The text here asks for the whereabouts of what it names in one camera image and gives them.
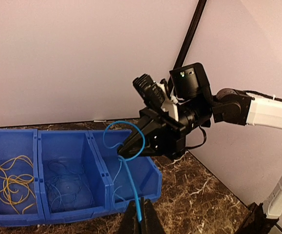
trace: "blue wire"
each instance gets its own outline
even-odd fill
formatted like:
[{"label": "blue wire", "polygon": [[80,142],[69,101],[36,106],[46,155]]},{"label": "blue wire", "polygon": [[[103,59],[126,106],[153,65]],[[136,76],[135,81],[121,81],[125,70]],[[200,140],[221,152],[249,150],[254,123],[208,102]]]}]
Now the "blue wire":
[{"label": "blue wire", "polygon": [[138,197],[138,194],[137,194],[137,190],[136,190],[135,184],[134,184],[134,181],[133,181],[133,178],[132,178],[132,175],[131,175],[131,172],[129,170],[129,167],[127,165],[126,160],[122,156],[120,156],[120,155],[118,155],[118,157],[119,157],[119,159],[122,160],[123,165],[125,166],[125,168],[127,170],[128,178],[129,178],[129,181],[130,181],[133,193],[134,193],[137,219],[138,219],[138,221],[140,223],[142,221],[142,212],[141,212],[140,201],[139,201],[139,197]]},{"label": "blue wire", "polygon": [[105,129],[104,133],[103,133],[103,144],[104,144],[104,146],[105,146],[106,148],[108,148],[108,149],[113,149],[113,148],[116,148],[117,146],[123,144],[123,143],[117,143],[117,144],[115,144],[115,145],[113,145],[113,146],[107,146],[106,143],[105,143],[105,133],[109,130],[109,128],[110,128],[111,126],[113,126],[114,124],[118,124],[118,123],[125,123],[125,124],[128,124],[128,125],[131,125],[131,126],[134,127],[134,128],[140,133],[140,135],[142,136],[143,144],[142,144],[142,147],[141,147],[140,151],[137,152],[137,154],[134,155],[133,157],[130,157],[130,158],[125,159],[126,161],[131,161],[131,160],[135,159],[136,157],[138,157],[138,156],[143,152],[143,150],[144,150],[144,148],[145,148],[145,143],[146,143],[145,136],[144,136],[144,134],[142,133],[142,131],[141,131],[135,124],[130,123],[130,122],[127,122],[127,121],[123,121],[123,120],[116,121],[116,122],[111,123],[110,125],[108,125],[107,128]]},{"label": "blue wire", "polygon": [[118,188],[115,189],[115,191],[113,192],[113,197],[112,197],[112,202],[113,202],[113,205],[115,206],[115,201],[114,201],[114,196],[116,195],[119,199],[121,199],[122,201],[126,201],[123,197],[119,196],[116,194],[116,191],[118,189],[122,188],[122,186],[119,186]]},{"label": "blue wire", "polygon": [[[58,174],[56,171],[52,170],[51,167],[50,167],[50,164],[53,164],[53,163],[62,165],[65,168],[65,170],[68,173],[70,173],[70,174],[61,174],[61,175]],[[51,197],[54,197],[54,199],[52,200],[51,206],[50,206],[50,212],[53,212],[52,207],[54,205],[54,202],[57,201],[57,200],[59,200],[59,205],[58,205],[58,207],[55,210],[58,210],[61,207],[61,205],[63,205],[63,211],[64,211],[65,210],[65,204],[75,202],[76,198],[77,198],[77,195],[79,194],[79,192],[82,189],[81,175],[84,174],[84,167],[83,167],[83,165],[81,165],[82,172],[80,174],[79,173],[75,173],[75,172],[69,170],[68,167],[64,163],[62,163],[60,161],[50,161],[49,164],[48,164],[48,167],[49,167],[49,169],[52,172],[54,172],[56,174],[48,182],[46,182],[46,186],[48,187],[48,197],[50,195],[51,195]],[[78,178],[72,179],[72,178],[70,178],[71,176],[77,176]],[[62,180],[70,182],[70,183],[77,183],[77,185],[79,186],[78,191],[76,191],[75,193],[70,193],[70,194],[61,194],[61,192],[57,188],[57,184],[60,184]],[[85,187],[88,189],[89,193],[91,194],[91,201],[90,201],[90,205],[89,205],[89,207],[91,207],[91,205],[93,203],[93,195],[92,195],[92,192],[89,189],[88,185],[85,182],[83,182],[83,183],[84,183]],[[49,191],[49,186],[54,188],[58,192],[58,194],[55,193],[55,190],[54,191],[52,190],[52,192],[50,192]],[[74,196],[74,198],[71,201],[63,201],[62,197],[64,197],[64,196]]]},{"label": "blue wire", "polygon": [[[136,190],[136,187],[135,187],[135,184],[134,184],[134,181],[133,181],[133,178],[132,178],[132,175],[130,173],[130,170],[129,170],[129,167],[127,165],[127,161],[131,161],[133,159],[135,159],[136,157],[138,157],[144,150],[145,148],[145,136],[144,134],[142,133],[142,131],[133,123],[130,123],[130,122],[127,122],[127,121],[123,121],[123,120],[119,120],[119,121],[116,121],[116,122],[113,122],[111,123],[110,125],[107,126],[107,128],[105,129],[104,133],[103,133],[103,144],[106,148],[108,149],[113,149],[113,148],[116,148],[118,147],[119,145],[123,145],[123,143],[117,143],[115,144],[114,146],[107,146],[106,143],[105,143],[105,133],[109,130],[109,128],[111,126],[113,126],[114,124],[118,124],[118,123],[124,123],[124,124],[128,124],[128,125],[131,125],[132,127],[134,127],[139,133],[140,135],[142,136],[142,139],[143,139],[143,144],[142,144],[142,147],[140,149],[140,151],[134,155],[133,157],[131,158],[123,158],[122,156],[118,155],[118,158],[119,158],[119,161],[120,163],[123,162],[125,168],[126,168],[126,171],[127,171],[127,174],[128,174],[128,178],[129,178],[129,181],[130,181],[130,184],[131,184],[131,187],[132,187],[132,190],[133,190],[133,194],[134,194],[134,200],[135,200],[135,206],[136,206],[136,214],[137,214],[137,219],[139,221],[139,223],[142,221],[142,212],[141,212],[141,206],[140,206],[140,201],[139,201],[139,197],[138,197],[138,194],[137,194],[137,190]],[[121,165],[120,165],[120,168],[119,168],[119,171],[117,173],[117,175],[115,176],[115,178],[118,176],[119,172],[120,172],[120,169],[121,169]],[[115,189],[114,193],[113,193],[113,196],[116,195],[117,197],[119,197],[117,194],[115,194],[115,192],[119,189],[120,187],[118,187],[117,189]]]}]

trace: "blue plastic bin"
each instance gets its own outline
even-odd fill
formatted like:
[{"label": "blue plastic bin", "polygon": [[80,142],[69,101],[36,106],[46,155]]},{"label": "blue plastic bin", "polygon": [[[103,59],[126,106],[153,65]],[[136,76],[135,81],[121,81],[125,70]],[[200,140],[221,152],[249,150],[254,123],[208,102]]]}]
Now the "blue plastic bin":
[{"label": "blue plastic bin", "polygon": [[[34,168],[32,169],[25,162],[17,160],[13,168],[7,171],[7,174],[8,176],[18,176],[20,174],[33,175],[35,181],[34,184],[31,184],[31,189],[35,192],[37,205],[27,209],[25,214],[19,215],[10,205],[0,201],[0,226],[3,227],[29,226],[44,223],[38,183],[37,130],[0,130],[0,164],[20,155],[28,156],[33,162]],[[2,183],[3,180],[0,178],[0,190],[3,188]],[[23,187],[19,185],[13,184],[11,186],[13,186],[11,189],[23,190]],[[23,193],[15,194],[14,200],[19,200],[21,194]],[[34,201],[33,196],[30,195],[25,202],[15,207],[21,212],[22,209],[34,203]]]},{"label": "blue plastic bin", "polygon": [[88,131],[39,131],[38,162],[46,223],[70,223],[109,213],[109,182]]},{"label": "blue plastic bin", "polygon": [[[103,132],[89,131],[95,150],[101,160],[101,165],[111,185],[110,214],[125,212],[129,202],[134,200],[133,191],[123,165],[114,181],[120,167],[120,162],[117,157],[117,149],[108,149],[104,146]],[[113,146],[119,142],[123,142],[130,133],[130,130],[108,131],[105,135],[105,142],[108,146]],[[162,174],[152,159],[150,157],[137,157],[132,161],[128,161],[127,164],[138,195],[145,197],[145,199],[150,199],[152,202],[157,201],[161,196]]]}]

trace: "marble countertop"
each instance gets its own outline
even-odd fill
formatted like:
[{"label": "marble countertop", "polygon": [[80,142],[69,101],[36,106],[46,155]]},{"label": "marble countertop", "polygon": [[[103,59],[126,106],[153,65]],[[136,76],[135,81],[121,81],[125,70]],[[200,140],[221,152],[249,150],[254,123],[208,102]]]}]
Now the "marble countertop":
[{"label": "marble countertop", "polygon": [[[112,121],[50,124],[16,128],[40,130],[103,130]],[[111,129],[127,129],[114,125]],[[247,207],[190,152],[174,162],[153,157],[163,174],[162,195],[154,203],[168,234],[234,234],[248,214]],[[0,228],[0,234],[113,234],[122,214],[61,225]]]}]

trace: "yellow wire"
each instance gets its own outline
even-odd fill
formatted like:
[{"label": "yellow wire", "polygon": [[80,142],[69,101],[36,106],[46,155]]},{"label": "yellow wire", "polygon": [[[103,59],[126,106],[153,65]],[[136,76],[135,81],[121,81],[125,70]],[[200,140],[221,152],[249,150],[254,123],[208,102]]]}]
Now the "yellow wire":
[{"label": "yellow wire", "polygon": [[[17,160],[22,160],[22,161],[26,162],[32,168],[34,167],[32,161],[30,160],[30,158],[25,156],[25,155],[20,155],[18,157],[9,159],[6,162],[4,162],[3,164],[1,164],[0,165],[0,172],[3,172],[4,176],[0,175],[0,178],[3,179],[3,189],[0,190],[0,200],[4,204],[10,205],[13,208],[13,210],[15,210],[15,212],[17,214],[20,214],[18,212],[18,210],[15,208],[15,205],[19,205],[19,204],[23,203],[24,201],[26,201],[30,194],[34,197],[35,200],[36,200],[36,196],[35,196],[35,194],[33,193],[33,191],[29,187],[29,184],[34,182],[34,177],[32,175],[30,175],[30,174],[21,174],[19,176],[17,176],[17,175],[7,176],[5,171],[8,171],[8,170],[12,169],[12,167],[14,166],[14,164],[15,164],[15,162]],[[5,166],[9,162],[12,162],[11,166],[9,166],[8,168],[3,168],[3,166]],[[13,201],[12,198],[11,198],[11,194],[17,194],[19,192],[19,190],[18,189],[15,190],[15,191],[12,190],[10,188],[11,184],[18,184],[20,186],[25,187],[27,189],[26,197],[23,198],[23,195],[21,195],[19,201]],[[25,207],[22,210],[22,214],[24,214],[24,212],[27,209],[31,208],[34,205],[35,205],[35,202],[33,204],[30,204],[29,206]]]}]

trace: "white wall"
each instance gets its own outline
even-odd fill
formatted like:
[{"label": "white wall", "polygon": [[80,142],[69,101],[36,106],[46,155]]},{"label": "white wall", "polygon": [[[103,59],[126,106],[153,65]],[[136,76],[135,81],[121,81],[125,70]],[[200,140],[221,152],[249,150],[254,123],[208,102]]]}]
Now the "white wall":
[{"label": "white wall", "polygon": [[[213,93],[232,87],[282,97],[282,1],[208,1],[199,27],[186,64],[203,63]],[[219,123],[207,133],[192,152],[245,203],[263,201],[282,175],[282,131]],[[194,145],[201,133],[189,139]]]},{"label": "white wall", "polygon": [[0,126],[137,117],[197,1],[0,1]]},{"label": "white wall", "polygon": [[[168,77],[196,3],[1,1],[0,126],[137,116],[132,80]],[[282,1],[209,0],[186,64],[196,61],[213,93],[282,97]],[[193,153],[245,203],[261,202],[282,174],[282,131],[220,123],[207,132]],[[195,131],[188,144],[200,140]]]}]

